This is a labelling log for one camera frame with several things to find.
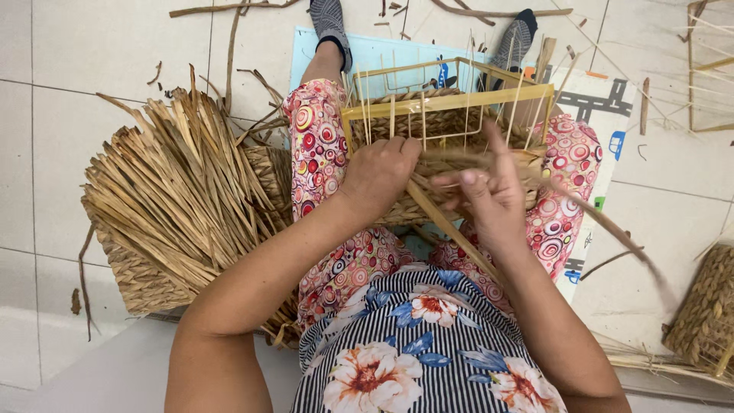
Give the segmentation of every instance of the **striped shirt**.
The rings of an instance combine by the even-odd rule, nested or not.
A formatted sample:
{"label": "striped shirt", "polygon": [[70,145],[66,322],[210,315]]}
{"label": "striped shirt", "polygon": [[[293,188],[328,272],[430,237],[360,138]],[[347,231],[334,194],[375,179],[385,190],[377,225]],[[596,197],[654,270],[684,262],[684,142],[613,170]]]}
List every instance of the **striped shirt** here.
{"label": "striped shirt", "polygon": [[514,320],[459,271],[409,265],[303,334],[292,412],[565,412]]}

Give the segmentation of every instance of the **woman's right hand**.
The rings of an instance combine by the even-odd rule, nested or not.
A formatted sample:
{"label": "woman's right hand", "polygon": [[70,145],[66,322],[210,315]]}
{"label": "woman's right hand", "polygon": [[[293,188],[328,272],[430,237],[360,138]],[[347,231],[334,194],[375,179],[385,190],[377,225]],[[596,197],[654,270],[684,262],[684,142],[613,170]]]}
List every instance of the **woman's right hand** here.
{"label": "woman's right hand", "polygon": [[462,193],[446,203],[447,209],[465,209],[473,216],[479,243],[497,259],[527,250],[525,190],[517,177],[512,153],[497,126],[485,121],[482,129],[495,155],[489,173],[467,169],[433,179],[433,185],[457,186]]}

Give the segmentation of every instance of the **white tile floor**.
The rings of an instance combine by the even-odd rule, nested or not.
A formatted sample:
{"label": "white tile floor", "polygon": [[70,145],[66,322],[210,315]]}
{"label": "white tile floor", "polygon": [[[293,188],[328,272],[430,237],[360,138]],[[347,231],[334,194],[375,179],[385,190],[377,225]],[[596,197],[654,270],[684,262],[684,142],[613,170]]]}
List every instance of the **white tile floor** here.
{"label": "white tile floor", "polygon": [[[177,19],[167,15],[207,1],[0,2],[0,384],[7,386],[0,386],[0,393],[35,389],[130,322],[96,241],[85,257],[99,328],[92,330],[91,343],[86,341],[83,314],[74,316],[69,310],[70,295],[79,283],[73,261],[88,228],[79,203],[84,168],[103,140],[133,124],[124,112],[93,93],[107,93],[132,106],[147,98],[164,99],[157,85],[145,84],[159,61],[164,90],[187,87],[191,63],[223,92],[233,11]],[[497,11],[553,8],[548,0],[527,0],[522,6],[496,0],[467,3]],[[685,101],[686,47],[675,37],[682,29],[672,28],[685,26],[685,3],[566,0],[559,5],[575,8],[570,17],[577,24],[587,19],[583,31],[599,39],[604,52],[632,82],[642,83],[649,76],[653,97]],[[724,19],[734,14],[726,3],[717,6]],[[344,6],[349,32],[398,38],[405,19],[404,30],[413,41],[435,40],[459,48],[465,47],[469,29],[479,42],[486,37],[489,44],[496,44],[509,23],[496,19],[497,25],[488,27],[476,19],[449,15],[430,0],[412,0],[407,17],[388,14],[383,19],[391,23],[387,28],[373,26],[381,20],[379,1],[344,1]],[[287,93],[292,27],[310,26],[307,8],[308,3],[301,1],[284,10],[250,10],[240,21],[234,67],[257,68],[272,86]],[[589,48],[591,43],[566,18],[540,18],[541,33],[558,38],[553,64],[571,45],[577,53],[588,49],[577,68],[621,76],[601,51]],[[528,53],[532,60],[539,43],[536,40]],[[204,89],[206,84],[198,79],[197,87]],[[235,116],[259,118],[268,110],[267,99],[251,75],[233,73]],[[664,112],[677,108],[658,105]],[[638,117],[633,115],[631,124]],[[661,116],[651,108],[650,117]],[[687,123],[686,111],[672,118]],[[734,176],[724,172],[734,161],[732,138],[729,132],[719,132],[697,140],[651,123],[645,137],[636,129],[628,133],[614,172],[606,212],[646,245],[679,299],[695,268],[692,257],[725,222],[734,221],[730,214]],[[734,230],[729,237],[734,237]],[[599,231],[586,267],[618,251],[619,246]],[[669,322],[671,314],[633,259],[615,262],[582,282],[574,307],[590,328],[662,351],[660,324]]]}

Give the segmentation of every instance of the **woman's right arm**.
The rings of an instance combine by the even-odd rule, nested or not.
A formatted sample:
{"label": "woman's right arm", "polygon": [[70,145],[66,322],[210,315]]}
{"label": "woman's right arm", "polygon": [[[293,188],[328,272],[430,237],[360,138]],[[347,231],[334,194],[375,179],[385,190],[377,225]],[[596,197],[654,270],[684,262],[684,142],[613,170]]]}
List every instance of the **woman's right arm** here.
{"label": "woman's right arm", "polygon": [[528,352],[568,411],[630,412],[601,347],[528,249],[525,193],[512,155],[493,124],[485,123],[484,133],[497,156],[490,173],[465,170],[434,184],[461,186],[463,196],[448,207],[472,214],[480,244],[507,279],[503,287]]}

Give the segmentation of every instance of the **foot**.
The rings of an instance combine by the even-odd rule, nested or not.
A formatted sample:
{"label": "foot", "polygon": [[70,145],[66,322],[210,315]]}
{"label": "foot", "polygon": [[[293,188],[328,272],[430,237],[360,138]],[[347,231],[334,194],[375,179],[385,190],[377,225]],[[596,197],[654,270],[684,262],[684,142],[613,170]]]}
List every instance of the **foot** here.
{"label": "foot", "polygon": [[[490,60],[490,65],[498,67],[505,71],[518,72],[520,64],[528,53],[528,49],[533,44],[535,32],[538,30],[538,23],[535,20],[533,10],[525,9],[517,14],[517,17],[507,27],[502,36],[500,48]],[[502,80],[497,79],[494,82],[492,90],[497,90],[502,85]]]}
{"label": "foot", "polygon": [[319,36],[319,45],[327,41],[334,42],[344,58],[341,71],[348,73],[352,69],[352,51],[349,50],[349,41],[344,33],[341,3],[339,0],[311,0],[310,13],[313,28]]}

